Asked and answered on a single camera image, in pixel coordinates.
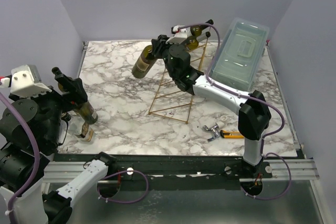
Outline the wine bottle brown label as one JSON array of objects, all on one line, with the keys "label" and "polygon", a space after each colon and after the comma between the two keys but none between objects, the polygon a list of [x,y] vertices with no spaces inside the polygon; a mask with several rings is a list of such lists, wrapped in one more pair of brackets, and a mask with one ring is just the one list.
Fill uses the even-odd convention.
[{"label": "wine bottle brown label", "polygon": [[197,37],[189,36],[183,42],[181,42],[181,44],[186,48],[186,50],[192,51],[199,46],[200,42],[202,42],[203,40],[206,40],[210,36],[211,36],[211,33],[207,31]]}]

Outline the clear glass bottle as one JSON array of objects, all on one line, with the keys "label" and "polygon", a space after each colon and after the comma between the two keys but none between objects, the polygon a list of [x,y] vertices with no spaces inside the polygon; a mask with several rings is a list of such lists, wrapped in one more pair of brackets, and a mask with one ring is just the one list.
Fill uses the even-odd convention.
[{"label": "clear glass bottle", "polygon": [[88,123],[84,123],[82,125],[82,128],[80,132],[75,134],[75,137],[81,140],[82,142],[90,142],[93,138],[94,130],[91,128],[91,126]]}]

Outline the wine bottle white label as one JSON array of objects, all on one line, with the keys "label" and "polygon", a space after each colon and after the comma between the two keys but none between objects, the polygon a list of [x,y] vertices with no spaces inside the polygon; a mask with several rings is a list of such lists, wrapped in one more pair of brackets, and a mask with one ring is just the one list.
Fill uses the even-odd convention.
[{"label": "wine bottle white label", "polygon": [[193,25],[187,29],[187,34],[188,36],[198,37],[199,35],[202,34],[203,30],[206,29],[207,27],[208,27],[207,25]]}]

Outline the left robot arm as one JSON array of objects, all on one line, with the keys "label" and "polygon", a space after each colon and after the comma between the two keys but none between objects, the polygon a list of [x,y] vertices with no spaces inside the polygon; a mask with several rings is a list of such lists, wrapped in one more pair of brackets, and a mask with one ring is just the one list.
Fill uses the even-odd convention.
[{"label": "left robot arm", "polygon": [[61,145],[61,124],[68,123],[68,112],[78,110],[92,124],[97,115],[89,105],[80,78],[73,79],[53,68],[61,90],[42,83],[29,66],[1,77],[1,87],[9,88],[1,97],[6,109],[1,118],[1,196],[11,223],[67,223],[74,205],[101,179],[116,175],[116,159],[97,154],[77,177],[63,187],[42,193],[48,156]]}]

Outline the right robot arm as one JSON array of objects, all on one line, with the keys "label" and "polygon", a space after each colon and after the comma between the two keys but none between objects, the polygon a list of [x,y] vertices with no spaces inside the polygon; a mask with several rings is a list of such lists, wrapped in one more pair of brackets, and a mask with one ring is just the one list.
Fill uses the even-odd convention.
[{"label": "right robot arm", "polygon": [[255,177],[261,169],[262,134],[271,119],[264,95],[259,91],[248,93],[215,84],[205,73],[191,66],[191,56],[183,45],[167,41],[166,35],[151,40],[153,57],[163,60],[170,78],[181,91],[210,99],[238,116],[238,130],[245,141],[241,171],[246,177]]}]

